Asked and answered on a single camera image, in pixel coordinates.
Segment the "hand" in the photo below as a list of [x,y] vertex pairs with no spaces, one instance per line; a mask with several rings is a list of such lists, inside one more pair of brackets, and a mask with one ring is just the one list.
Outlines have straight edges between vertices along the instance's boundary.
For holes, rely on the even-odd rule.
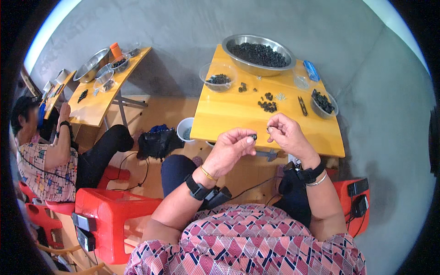
[[202,165],[214,179],[226,175],[238,160],[245,155],[255,155],[255,141],[248,136],[257,132],[250,129],[234,128],[220,134],[217,142]]
[[63,122],[65,120],[69,121],[70,116],[70,105],[68,103],[63,103],[59,111],[58,122]]
[[269,119],[268,133],[271,135],[268,142],[275,141],[285,152],[300,159],[304,169],[315,169],[321,162],[298,122],[285,114],[278,113]]

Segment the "orange bottle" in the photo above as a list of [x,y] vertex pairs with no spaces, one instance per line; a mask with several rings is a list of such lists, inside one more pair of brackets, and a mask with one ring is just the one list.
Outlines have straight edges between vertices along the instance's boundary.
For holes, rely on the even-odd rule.
[[110,46],[111,52],[113,53],[114,58],[118,58],[122,55],[121,48],[119,48],[119,45],[117,43],[113,43]]

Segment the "yellow wooden table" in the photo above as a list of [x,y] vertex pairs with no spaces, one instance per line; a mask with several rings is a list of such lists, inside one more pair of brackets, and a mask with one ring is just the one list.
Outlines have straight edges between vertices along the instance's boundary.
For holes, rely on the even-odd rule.
[[[221,45],[217,46],[212,62],[234,66]],[[301,60],[297,60],[296,66],[303,66],[302,63]],[[192,139],[216,141],[220,133],[234,127],[244,127],[257,131],[257,147],[280,149],[276,142],[267,142],[269,134],[266,133],[266,125],[272,115],[281,112],[300,124],[305,137],[320,155],[345,157],[336,117],[323,119],[313,112],[310,106],[313,88],[306,92],[298,89],[293,82],[293,71],[285,72],[276,77],[258,79],[257,76],[238,67],[236,70],[237,80],[226,92],[213,92],[203,85],[191,130]],[[241,82],[246,83],[246,92],[238,92]],[[314,88],[326,94],[322,81]],[[273,101],[277,104],[278,111],[272,114],[264,112],[257,104],[258,101],[261,101],[260,97],[264,98],[263,101],[269,102],[264,96],[267,92],[274,95]],[[277,100],[275,95],[279,92],[282,92],[287,99]],[[298,96],[304,100],[308,112],[306,117],[302,114]]]
[[[69,73],[69,75],[67,75],[66,79],[61,84],[57,83],[57,85],[55,85],[55,87],[52,89],[51,93],[48,93],[47,95],[48,99],[46,100],[46,108],[44,109],[44,119],[49,118],[55,103],[58,101],[59,95],[64,91],[64,88],[66,87],[67,83],[69,83],[69,81],[72,80],[75,73],[76,71]],[[58,91],[58,93],[55,96],[52,97],[53,93],[55,93],[58,87],[61,86],[62,84],[64,84],[64,86]]]
[[[130,58],[130,65],[125,71],[122,73],[115,72],[115,83],[113,87],[105,93],[98,92],[96,96],[93,95],[93,85],[95,84],[95,80],[90,81],[89,83],[80,83],[69,100],[69,105],[71,108],[69,118],[70,122],[100,127],[107,115],[110,105],[117,104],[119,105],[119,110],[121,111],[122,122],[126,127],[128,127],[127,119],[125,118],[124,105],[126,103],[131,103],[141,107],[146,107],[147,104],[140,101],[123,98],[121,96],[121,86],[149,51],[151,51],[151,47],[141,49],[141,52],[137,56]],[[81,93],[86,89],[88,89],[86,98],[78,103]]]

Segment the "patterned blouse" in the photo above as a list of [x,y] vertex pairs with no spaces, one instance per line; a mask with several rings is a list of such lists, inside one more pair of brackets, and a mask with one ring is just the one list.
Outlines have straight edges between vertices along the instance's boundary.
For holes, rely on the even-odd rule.
[[366,274],[352,236],[320,242],[274,206],[220,205],[197,212],[179,244],[139,244],[125,274]]
[[78,153],[71,148],[67,165],[44,171],[48,146],[52,145],[25,143],[18,147],[17,164],[23,182],[42,200],[74,202]]

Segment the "concrete wall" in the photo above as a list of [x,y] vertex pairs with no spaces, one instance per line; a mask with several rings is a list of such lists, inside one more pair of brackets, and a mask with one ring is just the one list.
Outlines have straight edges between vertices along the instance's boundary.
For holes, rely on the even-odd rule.
[[198,70],[216,45],[235,33],[256,33],[314,62],[328,89],[338,93],[383,28],[360,0],[83,0],[55,30],[31,77],[42,88],[62,68],[76,70],[113,42],[139,40],[155,54],[139,65],[123,94],[198,96]]
[[150,53],[122,94],[198,96],[199,68],[226,36],[256,33],[316,65],[340,105],[346,178],[368,177],[371,215],[356,242],[371,274],[392,274],[432,200],[430,77],[411,49],[361,0],[82,0],[59,25],[31,77],[39,88],[97,50],[139,40]]

